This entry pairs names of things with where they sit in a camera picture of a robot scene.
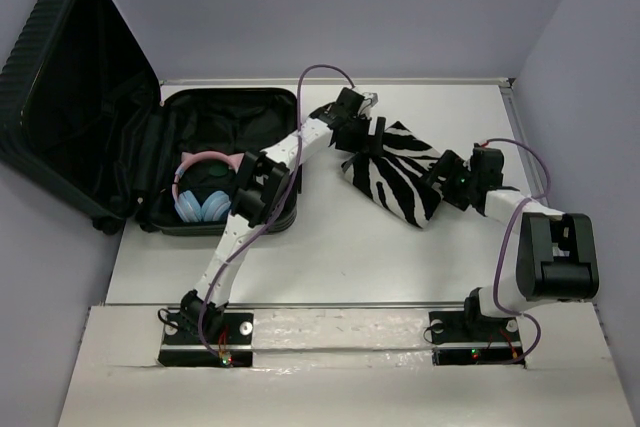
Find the pink blue cat-ear headphones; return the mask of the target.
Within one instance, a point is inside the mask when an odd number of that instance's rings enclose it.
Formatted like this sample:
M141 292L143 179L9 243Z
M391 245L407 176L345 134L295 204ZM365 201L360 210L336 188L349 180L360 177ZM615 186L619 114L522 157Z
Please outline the pink blue cat-ear headphones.
M174 172L171 194L174 208L180 219L185 223L218 222L225 220L231 208L230 196L223 190L211 193L204 202L200 203L192 191L179 190L179 182L191 167L205 161L221 162L237 173L244 155L236 153L226 155L218 151L202 151L198 153L181 153L181 163Z

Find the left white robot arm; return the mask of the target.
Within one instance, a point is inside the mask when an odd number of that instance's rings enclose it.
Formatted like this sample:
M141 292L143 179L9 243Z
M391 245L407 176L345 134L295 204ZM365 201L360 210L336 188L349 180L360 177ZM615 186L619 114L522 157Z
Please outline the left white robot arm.
M252 244L277 220L297 181L299 168L312 156L337 142L340 133L353 126L368 131L378 103L375 93L345 87L338 98L312 111L296 129L276 144L249 150L230 158L202 152L183 160L174 179L202 160L221 160L235 171L227 203L221 239L205 273L180 301L176 323L201 342L215 339L222 329L223 315L232 287Z

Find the black hard-shell suitcase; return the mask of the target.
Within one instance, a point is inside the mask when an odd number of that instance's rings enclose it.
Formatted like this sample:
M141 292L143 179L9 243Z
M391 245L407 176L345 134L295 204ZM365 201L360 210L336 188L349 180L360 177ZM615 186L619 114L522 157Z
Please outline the black hard-shell suitcase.
M181 153L260 150L296 126L283 88L196 87L163 97L155 71L112 0L37 0L1 72L1 158L112 235L216 236L185 223L171 185ZM199 202L229 191L205 161L179 190Z

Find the green round disc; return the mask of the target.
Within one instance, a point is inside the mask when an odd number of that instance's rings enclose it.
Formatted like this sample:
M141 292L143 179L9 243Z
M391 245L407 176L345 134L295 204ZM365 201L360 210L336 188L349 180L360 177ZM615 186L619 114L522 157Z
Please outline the green round disc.
M212 163L208 168L208 174L212 177L224 177L229 172L229 166L222 162Z

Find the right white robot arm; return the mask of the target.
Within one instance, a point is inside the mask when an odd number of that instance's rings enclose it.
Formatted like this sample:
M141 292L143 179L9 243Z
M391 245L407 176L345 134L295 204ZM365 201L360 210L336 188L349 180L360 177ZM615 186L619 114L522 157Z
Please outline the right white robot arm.
M485 142L467 160L445 151L422 179L450 205L471 207L506 226L492 284L471 291L460 315L462 331L473 339L491 333L496 318L555 302L591 301L599 291L591 219L506 186L503 167L502 151Z

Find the zebra print pouch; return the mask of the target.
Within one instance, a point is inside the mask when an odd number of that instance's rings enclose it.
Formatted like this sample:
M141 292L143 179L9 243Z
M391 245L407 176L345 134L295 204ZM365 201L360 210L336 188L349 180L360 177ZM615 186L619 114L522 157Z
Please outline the zebra print pouch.
M376 205L424 229L442 201L424 179L441 153L397 121L387 127L379 155L359 152L341 165L343 178Z

